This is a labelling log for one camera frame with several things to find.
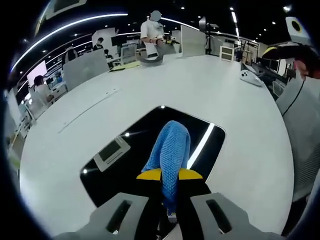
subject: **glossy black surface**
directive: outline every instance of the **glossy black surface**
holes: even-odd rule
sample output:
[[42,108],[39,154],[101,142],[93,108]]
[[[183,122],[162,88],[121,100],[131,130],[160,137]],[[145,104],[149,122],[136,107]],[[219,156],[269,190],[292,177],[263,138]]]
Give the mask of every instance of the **glossy black surface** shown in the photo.
[[[101,172],[92,159],[81,170],[81,181],[97,207],[119,192],[130,191],[134,180],[141,173],[142,168],[149,159],[158,134],[164,125],[171,120],[183,124],[188,129],[191,139],[190,156],[192,155],[205,134],[209,123],[169,107],[153,109],[129,129],[123,131],[121,136],[131,148],[114,164],[104,172]],[[215,126],[191,169],[207,179],[216,162],[224,139],[225,132]]]

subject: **white controller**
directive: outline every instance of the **white controller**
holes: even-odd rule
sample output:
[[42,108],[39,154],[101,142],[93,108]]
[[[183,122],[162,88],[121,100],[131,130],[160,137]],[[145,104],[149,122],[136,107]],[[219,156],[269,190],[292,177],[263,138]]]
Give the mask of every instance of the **white controller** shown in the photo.
[[253,72],[249,70],[242,70],[240,72],[240,79],[247,83],[256,85],[258,87],[262,87],[262,81],[258,78]]

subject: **round table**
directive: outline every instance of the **round table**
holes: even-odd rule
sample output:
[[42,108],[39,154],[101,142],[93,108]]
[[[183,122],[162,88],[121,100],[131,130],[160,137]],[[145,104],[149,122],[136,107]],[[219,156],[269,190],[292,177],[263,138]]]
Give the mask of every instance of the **round table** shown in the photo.
[[288,133],[266,86],[241,81],[239,74],[238,62],[174,54],[160,66],[106,72],[81,84],[44,112],[25,140],[20,189],[27,206],[52,236],[84,226],[96,207],[80,169],[166,105],[225,130],[207,185],[245,210],[258,229],[281,234],[294,189]]

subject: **blue towel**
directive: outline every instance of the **blue towel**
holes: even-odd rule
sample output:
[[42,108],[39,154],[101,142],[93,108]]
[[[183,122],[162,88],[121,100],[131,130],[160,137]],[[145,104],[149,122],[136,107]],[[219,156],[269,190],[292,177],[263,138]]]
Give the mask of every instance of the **blue towel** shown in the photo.
[[171,214],[176,210],[176,194],[180,168],[187,168],[190,134],[177,121],[169,121],[159,133],[150,158],[142,172],[161,168],[163,204]]

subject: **cable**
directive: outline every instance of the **cable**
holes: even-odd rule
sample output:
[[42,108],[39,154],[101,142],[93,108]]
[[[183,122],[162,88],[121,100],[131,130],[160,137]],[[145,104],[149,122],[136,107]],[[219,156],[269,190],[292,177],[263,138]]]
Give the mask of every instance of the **cable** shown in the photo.
[[303,81],[301,87],[300,87],[300,90],[298,92],[298,94],[295,96],[293,102],[289,105],[289,107],[284,111],[284,113],[282,114],[282,117],[288,112],[288,110],[291,108],[292,104],[294,104],[294,102],[296,101],[297,97],[299,96],[300,92],[301,92],[301,89],[303,88],[304,84],[305,84],[306,80]]

